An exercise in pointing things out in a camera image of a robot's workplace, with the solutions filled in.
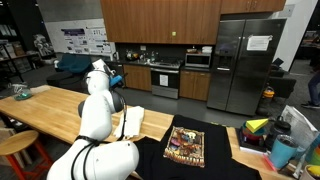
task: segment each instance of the wooden stool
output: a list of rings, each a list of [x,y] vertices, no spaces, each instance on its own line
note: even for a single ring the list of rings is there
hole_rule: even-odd
[[[50,169],[52,165],[53,161],[39,142],[38,136],[39,133],[37,131],[24,131],[6,139],[0,144],[0,156],[6,156],[20,180],[26,179],[27,175],[32,176],[32,179],[36,179],[45,169]],[[31,172],[22,171],[13,154],[26,149],[32,144],[39,151],[43,161]]]

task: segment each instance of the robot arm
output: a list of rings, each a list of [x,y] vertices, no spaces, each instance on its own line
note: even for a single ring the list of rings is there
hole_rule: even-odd
[[[109,91],[109,87],[112,87],[111,82],[115,78],[114,73],[106,68],[102,60],[93,65],[95,69],[87,78],[91,95],[82,103],[82,108],[79,107],[82,116],[79,136],[87,138],[77,139],[52,165],[47,176],[49,180],[72,179],[71,174],[74,179],[120,180],[128,177],[138,164],[138,149],[130,141],[117,141],[98,147],[90,146],[91,151],[89,148],[84,148],[90,145],[90,139],[102,141],[107,138],[112,131],[111,114],[123,109],[120,95]]]

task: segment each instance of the floor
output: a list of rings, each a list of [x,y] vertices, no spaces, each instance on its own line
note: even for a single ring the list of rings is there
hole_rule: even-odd
[[[295,60],[291,73],[286,75],[287,78],[297,79],[294,92],[290,98],[286,101],[278,99],[271,103],[269,109],[272,113],[272,117],[277,117],[281,114],[285,105],[294,106],[302,114],[304,114],[309,121],[316,127],[320,128],[320,110],[310,110],[300,107],[301,103],[308,101],[309,95],[307,92],[307,83],[312,77],[310,73],[308,60]],[[40,86],[46,84],[45,78],[54,74],[53,66],[45,66],[40,69],[24,73],[22,77],[29,83],[30,87]],[[18,78],[12,78],[13,82],[19,82]],[[150,92],[144,92],[132,89],[118,89],[118,92],[124,96],[127,104],[131,106],[142,106],[146,109],[159,111],[169,114],[181,114],[204,122],[215,122],[232,127],[240,127],[246,120],[260,118],[260,116],[248,117],[238,114],[226,113],[219,110],[208,109],[206,102],[191,100],[186,98],[180,98],[178,100],[153,96]],[[10,95],[9,90],[3,90],[0,92],[0,98]],[[43,137],[45,147],[48,150],[51,157],[56,160],[61,157],[70,147],[56,139],[51,137]],[[0,166],[0,180],[1,179],[16,179],[10,167]]]

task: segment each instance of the wooden cabinet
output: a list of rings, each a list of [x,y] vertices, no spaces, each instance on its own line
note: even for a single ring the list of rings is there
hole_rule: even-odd
[[[101,0],[109,41],[215,44],[221,0]]]
[[[286,0],[222,0],[221,14],[281,11]]]
[[[129,88],[151,91],[151,73],[150,67],[123,65],[126,76],[126,86]]]
[[[210,73],[181,71],[179,96],[207,101]]]

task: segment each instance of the stainless steel refrigerator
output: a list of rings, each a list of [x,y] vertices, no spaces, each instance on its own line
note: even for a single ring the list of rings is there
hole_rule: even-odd
[[[220,21],[207,107],[255,114],[285,22]]]

